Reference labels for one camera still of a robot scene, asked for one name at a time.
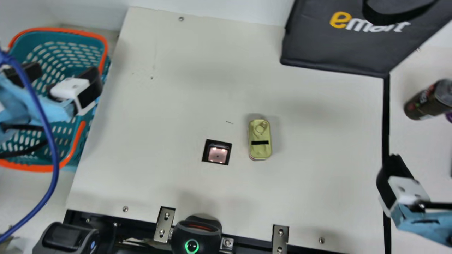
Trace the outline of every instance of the tin can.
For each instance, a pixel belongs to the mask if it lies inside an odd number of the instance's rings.
[[[422,120],[452,111],[452,80],[443,79],[405,103],[406,116]]]

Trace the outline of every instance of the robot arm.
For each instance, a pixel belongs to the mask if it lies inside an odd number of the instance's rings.
[[[452,247],[452,204],[432,203],[399,155],[391,155],[384,163],[377,176],[377,188],[383,211],[397,229]]]

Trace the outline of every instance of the white plastic clip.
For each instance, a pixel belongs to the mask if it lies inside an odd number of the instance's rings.
[[[77,107],[77,115],[85,115],[90,109],[94,108],[96,102],[93,101],[82,108],[79,100],[79,94],[89,87],[89,80],[66,78],[50,89],[50,94],[61,100],[72,99]]]

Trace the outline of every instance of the plastic laundry basket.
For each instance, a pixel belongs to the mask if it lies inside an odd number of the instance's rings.
[[[95,33],[63,28],[32,28],[16,35],[9,44],[9,53],[18,62],[38,62],[43,75],[32,85],[35,92],[47,96],[46,87],[80,74],[96,66],[105,82],[110,61],[107,40]],[[77,166],[88,136],[94,110],[75,116],[70,122],[51,123],[58,146],[60,168]],[[0,146],[0,151],[20,151],[46,139],[38,131],[18,131]],[[11,169],[33,172],[52,172],[52,158],[48,146],[29,155],[0,160],[0,165]]]

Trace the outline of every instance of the cable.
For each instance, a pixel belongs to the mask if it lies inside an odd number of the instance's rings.
[[[53,192],[55,191],[55,188],[57,187],[58,183],[58,175],[60,170],[59,165],[59,158],[58,158],[58,149],[57,145],[55,144],[55,139],[53,138],[52,129],[50,128],[49,121],[47,120],[47,117],[44,113],[44,110],[42,109],[42,106],[39,102],[39,99],[35,92],[33,91],[33,88],[31,86],[30,80],[28,79],[28,76],[24,73],[22,70],[21,65],[8,53],[3,52],[0,49],[0,66],[3,64],[9,64],[11,65],[16,72],[19,75],[20,80],[22,81],[22,84],[25,86],[27,91],[30,93],[30,97],[32,101],[34,102],[36,109],[39,113],[39,118],[42,122],[42,127],[44,128],[44,133],[46,134],[48,144],[50,151],[52,152],[52,164],[53,164],[53,175],[52,175],[52,181],[50,182],[49,189],[47,190],[44,197],[41,199],[41,201],[36,205],[33,210],[30,211],[29,214],[27,214],[22,220],[16,223],[12,228],[10,228],[8,231],[6,231],[4,234],[0,236],[0,244],[4,242],[8,237],[10,237],[15,231],[17,231],[20,227],[22,227],[25,223],[27,223],[31,218],[33,218],[49,201],[50,197],[52,196]]]
[[[22,130],[39,131],[39,132],[44,131],[44,128],[42,126],[29,125],[29,124],[8,124],[8,123],[4,123],[4,122],[0,123],[0,128],[4,132],[6,132],[7,130],[10,130],[10,129],[15,129],[15,130],[20,130],[20,131],[22,131]],[[45,147],[46,145],[47,145],[47,139],[43,140],[39,144],[36,144],[36,145],[31,146],[24,150],[0,153],[0,159],[28,155],[28,154],[31,154],[32,152],[35,152],[35,151]]]

